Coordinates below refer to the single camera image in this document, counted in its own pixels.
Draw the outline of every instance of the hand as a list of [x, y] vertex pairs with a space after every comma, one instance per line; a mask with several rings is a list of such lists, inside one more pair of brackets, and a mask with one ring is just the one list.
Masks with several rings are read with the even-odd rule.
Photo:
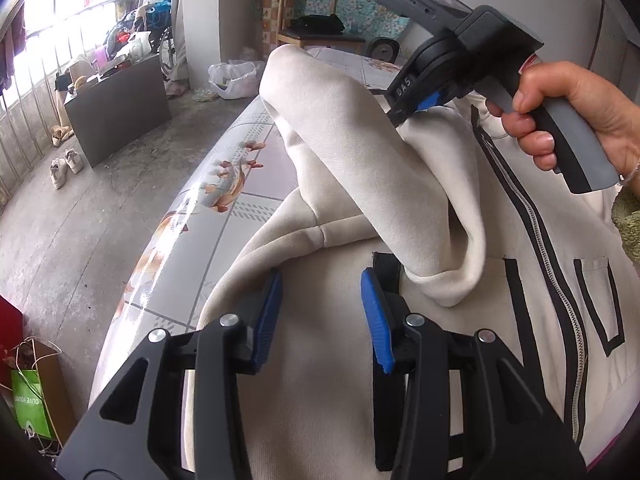
[[632, 173], [640, 160], [640, 108], [610, 82], [573, 63], [541, 63], [525, 69], [513, 97], [513, 113], [505, 114], [489, 101], [486, 105], [492, 115], [502, 117], [505, 131], [518, 139], [536, 166], [548, 171], [557, 163], [553, 137], [537, 131], [528, 114], [545, 96], [565, 96], [594, 129], [618, 173]]

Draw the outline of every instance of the chair seat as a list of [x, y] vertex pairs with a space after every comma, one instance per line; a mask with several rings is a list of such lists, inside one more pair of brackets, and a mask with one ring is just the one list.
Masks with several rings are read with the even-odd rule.
[[350, 43], [365, 43], [365, 39], [357, 34], [309, 34], [286, 28], [281, 30], [280, 34], [301, 41], [349, 41]]

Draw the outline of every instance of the concrete floor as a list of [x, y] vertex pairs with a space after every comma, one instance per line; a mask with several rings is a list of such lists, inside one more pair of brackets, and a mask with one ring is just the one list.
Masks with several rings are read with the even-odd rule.
[[122, 290], [175, 195], [250, 100], [170, 101], [173, 119], [55, 190], [52, 158], [34, 167], [0, 216], [0, 295], [25, 331], [63, 350], [66, 387], [84, 413]]

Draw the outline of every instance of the metal screw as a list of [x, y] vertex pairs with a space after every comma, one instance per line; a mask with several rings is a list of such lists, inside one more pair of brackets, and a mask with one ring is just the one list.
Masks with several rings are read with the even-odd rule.
[[495, 333], [488, 329], [481, 330], [478, 332], [478, 339], [483, 343], [493, 343], [495, 341]]
[[149, 335], [147, 336], [149, 341], [151, 341], [152, 343], [159, 343], [165, 337], [166, 337], [166, 330], [163, 330], [162, 328], [156, 328], [155, 330], [152, 330], [151, 332], [149, 332]]
[[224, 316], [222, 316], [220, 318], [220, 325], [222, 325], [222, 326], [233, 326], [238, 321], [240, 321], [240, 318], [238, 316], [236, 316], [236, 314], [225, 314]]
[[422, 326], [424, 325], [424, 318], [420, 314], [409, 314], [405, 319], [409, 326]]

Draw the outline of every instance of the black bag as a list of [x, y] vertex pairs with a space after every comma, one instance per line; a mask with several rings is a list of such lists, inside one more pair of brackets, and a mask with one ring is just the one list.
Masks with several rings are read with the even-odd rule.
[[344, 30], [344, 23], [335, 14], [330, 16], [310, 14], [293, 20], [290, 28], [306, 34], [340, 34]]

